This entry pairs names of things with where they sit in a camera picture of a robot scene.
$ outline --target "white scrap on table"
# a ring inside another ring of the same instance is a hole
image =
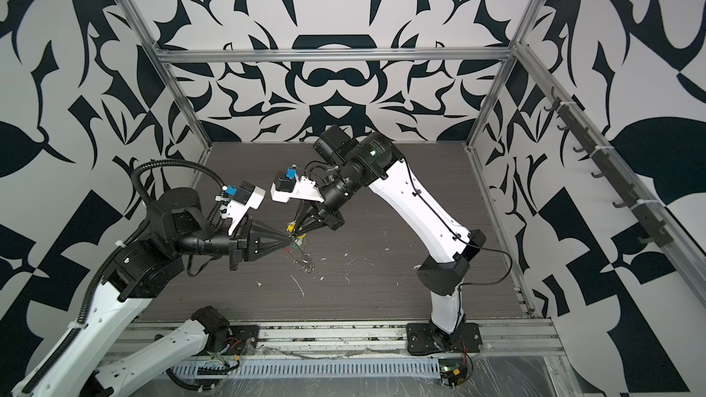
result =
[[[294,275],[291,275],[291,274],[290,274],[290,276],[291,276],[292,279],[294,279],[295,282],[296,282],[296,278],[294,277]],[[299,291],[302,292],[302,297],[304,297],[304,290],[302,289],[302,286],[299,285],[299,282],[296,282],[296,286],[299,287]]]

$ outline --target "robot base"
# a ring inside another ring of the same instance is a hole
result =
[[[407,351],[410,355],[430,355],[436,353],[480,353],[483,343],[478,325],[467,322],[459,325],[457,334],[451,336],[429,323],[407,324]]]

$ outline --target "dark wood grain surface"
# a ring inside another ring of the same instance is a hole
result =
[[[398,147],[439,204],[469,229],[481,229],[488,237],[486,247],[498,248],[462,144]],[[298,202],[272,201],[269,189],[275,172],[315,159],[319,157],[310,144],[216,143],[207,166],[227,184],[245,180],[265,189],[268,195],[253,216],[284,230]],[[204,176],[197,189],[203,210],[209,211],[218,187]],[[320,229],[307,236],[307,251],[316,264],[313,273],[300,271],[284,250],[242,263],[237,271],[229,271],[227,258],[222,258],[196,278],[186,273],[174,278],[141,320],[182,321],[206,305],[235,320],[427,318],[429,292],[417,279],[415,266],[428,252],[410,226],[369,189],[356,193],[341,211],[346,224],[339,230]],[[197,257],[195,267],[206,259]],[[481,251],[465,281],[489,282],[505,270],[499,254]],[[469,317],[522,315],[509,278],[496,286],[465,286],[463,306]]]

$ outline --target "black and white patterned wall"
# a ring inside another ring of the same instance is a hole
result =
[[[135,0],[164,49],[507,46],[528,0]],[[466,139],[496,61],[177,65],[214,141]]]
[[[465,140],[498,60],[260,62],[173,65],[213,141],[352,137]]]
[[[144,216],[129,174],[203,147],[113,0],[0,0],[0,393]],[[159,195],[190,171],[147,175]]]
[[[705,2],[548,0],[527,40],[702,248]],[[477,143],[539,313],[587,395],[701,395],[705,308],[548,105],[516,67]]]

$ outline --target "black mounting plate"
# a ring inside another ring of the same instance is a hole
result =
[[[483,343],[478,325],[466,322],[458,341],[449,349],[438,348],[431,336],[431,323],[407,324],[407,351],[411,355],[430,355],[436,353],[463,353],[463,345],[468,353],[480,353]]]
[[[241,340],[241,342],[236,342],[236,345],[233,346],[232,349],[228,350],[226,355],[241,355],[245,347],[248,345],[248,340],[250,341],[250,345],[257,347],[260,327],[257,325],[231,325],[230,333],[232,333],[232,336],[228,335],[228,338],[234,337]]]

